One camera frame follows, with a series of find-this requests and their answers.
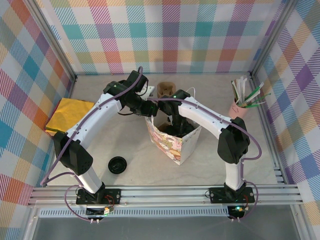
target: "brown cup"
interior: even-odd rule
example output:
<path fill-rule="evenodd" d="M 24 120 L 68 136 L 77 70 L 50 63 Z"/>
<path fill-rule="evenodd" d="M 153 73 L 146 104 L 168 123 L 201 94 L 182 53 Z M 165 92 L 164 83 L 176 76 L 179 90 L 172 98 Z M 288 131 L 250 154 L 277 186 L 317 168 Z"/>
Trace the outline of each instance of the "brown cup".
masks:
<path fill-rule="evenodd" d="M 176 85 L 171 81 L 162 81 L 156 86 L 156 95 L 162 98 L 164 95 L 170 97 L 176 92 Z"/>

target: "yellow cloth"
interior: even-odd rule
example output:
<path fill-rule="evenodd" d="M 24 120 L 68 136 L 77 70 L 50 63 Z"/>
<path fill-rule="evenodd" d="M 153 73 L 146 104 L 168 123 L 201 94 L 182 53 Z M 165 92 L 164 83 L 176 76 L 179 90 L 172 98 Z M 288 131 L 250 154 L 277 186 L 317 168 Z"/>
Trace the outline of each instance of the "yellow cloth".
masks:
<path fill-rule="evenodd" d="M 93 106 L 93 102 L 62 98 L 45 126 L 45 131 L 51 135 L 57 131 L 66 132 L 79 122 Z"/>

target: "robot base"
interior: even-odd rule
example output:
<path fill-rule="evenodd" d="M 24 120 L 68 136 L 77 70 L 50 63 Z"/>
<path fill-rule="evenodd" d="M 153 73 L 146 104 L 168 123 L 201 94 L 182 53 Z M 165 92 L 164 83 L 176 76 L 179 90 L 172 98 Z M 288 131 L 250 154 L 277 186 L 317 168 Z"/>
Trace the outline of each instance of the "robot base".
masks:
<path fill-rule="evenodd" d="M 84 189 L 79 189 L 77 192 L 76 205 L 110 205 L 109 200 L 111 200 L 112 205 L 120 204 L 121 199 L 121 189 L 102 189 L 99 191 L 101 194 L 101 200 L 97 201 L 97 198 L 87 192 Z"/>
<path fill-rule="evenodd" d="M 209 196 L 212 204 L 252 204 L 255 202 L 252 187 L 249 186 L 243 187 L 238 194 L 236 191 L 229 192 L 226 187 L 211 187 Z"/>

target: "white table surface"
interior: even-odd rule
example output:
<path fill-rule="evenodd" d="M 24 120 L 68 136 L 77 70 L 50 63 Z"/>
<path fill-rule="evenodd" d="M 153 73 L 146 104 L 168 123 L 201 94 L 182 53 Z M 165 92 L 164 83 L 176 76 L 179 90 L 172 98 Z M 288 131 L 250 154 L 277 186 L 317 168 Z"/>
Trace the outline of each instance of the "white table surface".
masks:
<path fill-rule="evenodd" d="M 215 112 L 228 115 L 233 101 L 230 81 L 240 77 L 234 74 L 146 74 L 149 85 L 174 82 L 176 89 L 196 89 L 196 99 Z M 126 75 L 79 76 L 72 98 L 96 102 L 111 81 L 127 79 Z M 251 108 L 243 118 L 249 133 L 259 142 L 262 157 L 245 162 L 244 177 L 255 184 L 276 184 L 271 155 L 268 151 L 258 110 Z M 87 151 L 93 157 L 93 168 L 106 185 L 221 185 L 225 182 L 225 162 L 217 153 L 218 140 L 202 128 L 196 149 L 180 166 L 174 163 L 150 141 L 144 117 L 115 115 L 106 122 L 93 139 Z M 258 154 L 251 141 L 247 157 Z M 108 162 L 115 156 L 124 157 L 126 170 L 118 175 L 108 170 Z M 58 163 L 51 177 L 67 169 Z M 77 182 L 69 175 L 49 183 L 73 185 Z"/>

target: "green straw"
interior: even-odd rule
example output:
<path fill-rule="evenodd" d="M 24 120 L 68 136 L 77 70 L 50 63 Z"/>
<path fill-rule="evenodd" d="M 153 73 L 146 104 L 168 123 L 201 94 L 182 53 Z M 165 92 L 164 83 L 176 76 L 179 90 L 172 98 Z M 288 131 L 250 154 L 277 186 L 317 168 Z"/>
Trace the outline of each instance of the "green straw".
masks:
<path fill-rule="evenodd" d="M 259 106 L 259 105 L 260 105 L 260 104 L 247 105 L 247 106 L 245 106 L 244 108 L 245 108 L 245 109 L 254 108 L 254 107 L 257 107 L 257 106 Z"/>
<path fill-rule="evenodd" d="M 257 100 L 255 100 L 255 101 L 253 101 L 253 102 L 251 102 L 251 104 L 255 104 L 256 102 L 259 102 L 259 101 L 261 101 L 262 99 L 264 99 L 266 96 L 268 96 L 268 95 L 271 95 L 271 92 L 270 93 L 268 93 L 268 94 L 266 94 L 266 95 L 264 95 L 264 96 L 262 96 L 262 97 L 259 97 Z"/>
<path fill-rule="evenodd" d="M 246 101 L 248 98 L 250 98 L 253 94 L 255 94 L 256 92 L 258 92 L 260 90 L 260 86 L 257 86 L 256 89 L 249 94 L 249 96 L 247 96 L 244 100 Z"/>

